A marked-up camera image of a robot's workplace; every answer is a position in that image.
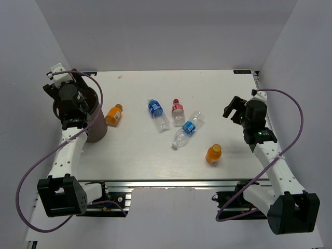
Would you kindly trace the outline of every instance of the table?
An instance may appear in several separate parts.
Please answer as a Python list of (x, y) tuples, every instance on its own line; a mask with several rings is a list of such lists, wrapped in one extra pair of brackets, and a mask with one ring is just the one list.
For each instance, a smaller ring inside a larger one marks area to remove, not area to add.
[[(242, 127), (222, 117), (235, 95), (251, 98), (256, 88), (252, 74), (232, 70), (98, 72), (95, 79), (103, 89), (104, 115), (117, 103), (123, 105), (123, 113), (117, 127), (108, 127), (101, 141), (85, 144), (79, 180), (247, 179), (262, 170), (243, 139)], [(86, 82), (98, 92), (90, 79)], [(173, 99), (179, 99), (187, 119), (199, 110), (205, 124), (185, 147), (174, 150), (171, 142), (179, 128), (157, 132), (147, 109), (149, 97), (160, 102), (170, 121)], [(223, 155), (218, 165), (210, 165), (205, 154), (216, 143)]]

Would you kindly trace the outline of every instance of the orange bottle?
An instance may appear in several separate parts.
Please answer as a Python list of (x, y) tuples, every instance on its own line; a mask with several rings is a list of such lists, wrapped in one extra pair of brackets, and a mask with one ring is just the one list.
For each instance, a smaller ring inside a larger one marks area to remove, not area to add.
[(222, 156), (222, 147), (218, 144), (213, 145), (209, 148), (206, 153), (205, 159), (208, 163), (215, 163)]
[(114, 106), (106, 115), (105, 120), (106, 123), (108, 123), (109, 125), (115, 125), (119, 118), (121, 117), (121, 113), (122, 113), (122, 105), (120, 104), (116, 104), (116, 106)]

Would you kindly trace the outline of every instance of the bottle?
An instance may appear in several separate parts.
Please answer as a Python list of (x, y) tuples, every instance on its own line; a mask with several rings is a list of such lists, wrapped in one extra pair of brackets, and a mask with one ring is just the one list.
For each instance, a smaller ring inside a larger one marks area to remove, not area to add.
[(155, 120), (155, 125), (157, 127), (157, 130), (159, 132), (169, 130), (171, 124), (170, 124), (169, 120), (167, 119), (167, 117), (166, 117), (164, 111), (162, 110), (160, 104), (158, 103), (158, 101), (149, 98), (147, 106), (149, 108), (149, 111), (150, 111), (152, 117)]
[(122, 113), (122, 105), (116, 104), (106, 115), (105, 120), (109, 125), (115, 125)]
[(205, 159), (208, 163), (216, 163), (222, 156), (222, 147), (218, 144), (210, 147), (206, 153)]
[(175, 136), (172, 146), (174, 148), (180, 148), (188, 143), (190, 135), (195, 129), (200, 128), (204, 123), (204, 116), (200, 112), (194, 112), (191, 114), (189, 120), (179, 129)]
[(174, 126), (183, 126), (186, 122), (185, 112), (183, 106), (179, 103), (178, 99), (173, 100), (172, 116), (174, 120)]

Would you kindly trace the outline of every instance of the wall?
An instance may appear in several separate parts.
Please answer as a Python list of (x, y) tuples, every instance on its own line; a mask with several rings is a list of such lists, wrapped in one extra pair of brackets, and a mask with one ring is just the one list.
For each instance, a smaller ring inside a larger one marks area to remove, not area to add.
[[(262, 87), (287, 91), (303, 108), (302, 137), (286, 158), (304, 187), (320, 198), (317, 224), (327, 248), (332, 248), (331, 13), (331, 1), (299, 1), (260, 73)], [(277, 135), (285, 147), (298, 132), (298, 110), (277, 93), (269, 95), (269, 103)]]
[(258, 70), (296, 3), (36, 1), (69, 63), (98, 71)]
[[(46, 73), (67, 65), (33, 0), (0, 0), (0, 240), (1, 248), (21, 248), (27, 230), (15, 209), (17, 184), (25, 171), (58, 142), (59, 122), (51, 98), (43, 92)], [(37, 181), (45, 164), (23, 185), (21, 205), (31, 216)]]

